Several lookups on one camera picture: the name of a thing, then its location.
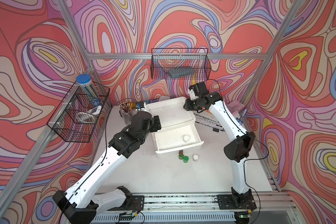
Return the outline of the white drawer cabinet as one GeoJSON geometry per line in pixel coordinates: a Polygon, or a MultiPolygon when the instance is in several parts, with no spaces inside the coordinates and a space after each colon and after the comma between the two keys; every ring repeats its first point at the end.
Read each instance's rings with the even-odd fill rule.
{"type": "Polygon", "coordinates": [[[185,97],[179,97],[145,104],[143,111],[150,113],[153,117],[159,116],[161,132],[181,128],[196,121],[193,112],[184,109],[186,100],[185,97]]]}

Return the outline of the white drawer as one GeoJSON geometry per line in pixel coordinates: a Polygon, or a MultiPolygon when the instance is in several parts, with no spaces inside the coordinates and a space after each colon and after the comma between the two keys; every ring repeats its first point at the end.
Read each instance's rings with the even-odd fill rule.
{"type": "Polygon", "coordinates": [[[158,131],[152,134],[155,154],[158,158],[173,157],[183,151],[183,154],[191,154],[199,150],[204,141],[201,140],[195,124],[190,124],[181,128],[158,131]],[[189,142],[185,143],[183,137],[190,136],[189,142]]]}

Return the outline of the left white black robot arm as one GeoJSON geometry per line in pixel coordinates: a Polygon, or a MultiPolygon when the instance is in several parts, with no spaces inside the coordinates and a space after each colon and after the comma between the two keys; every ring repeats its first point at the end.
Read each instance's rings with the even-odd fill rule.
{"type": "Polygon", "coordinates": [[[95,194],[107,177],[145,143],[147,136],[159,130],[158,115],[138,111],[131,124],[113,136],[101,157],[74,185],[54,194],[53,201],[71,224],[89,224],[102,212],[129,206],[132,193],[124,186],[95,194]]]}

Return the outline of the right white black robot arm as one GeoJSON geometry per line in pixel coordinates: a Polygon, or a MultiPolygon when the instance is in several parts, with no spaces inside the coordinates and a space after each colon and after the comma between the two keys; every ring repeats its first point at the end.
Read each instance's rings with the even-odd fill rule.
{"type": "Polygon", "coordinates": [[[209,92],[204,82],[189,87],[189,99],[185,101],[183,108],[197,113],[208,110],[218,120],[228,135],[228,144],[224,147],[224,153],[231,161],[232,202],[235,207],[241,208],[243,203],[252,201],[252,190],[247,184],[245,175],[245,162],[253,146],[255,134],[248,132],[237,122],[227,109],[220,93],[209,92]]]}

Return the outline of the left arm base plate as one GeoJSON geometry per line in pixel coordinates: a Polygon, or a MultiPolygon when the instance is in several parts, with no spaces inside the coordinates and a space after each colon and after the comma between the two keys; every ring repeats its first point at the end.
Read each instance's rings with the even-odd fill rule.
{"type": "Polygon", "coordinates": [[[128,197],[120,207],[109,209],[109,211],[141,211],[144,209],[144,202],[144,195],[133,195],[128,197]]]}

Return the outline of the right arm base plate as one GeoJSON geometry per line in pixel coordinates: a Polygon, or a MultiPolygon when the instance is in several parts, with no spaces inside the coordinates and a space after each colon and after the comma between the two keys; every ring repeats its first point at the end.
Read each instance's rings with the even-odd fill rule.
{"type": "Polygon", "coordinates": [[[220,210],[255,210],[257,205],[251,192],[246,194],[217,195],[220,210]]]}

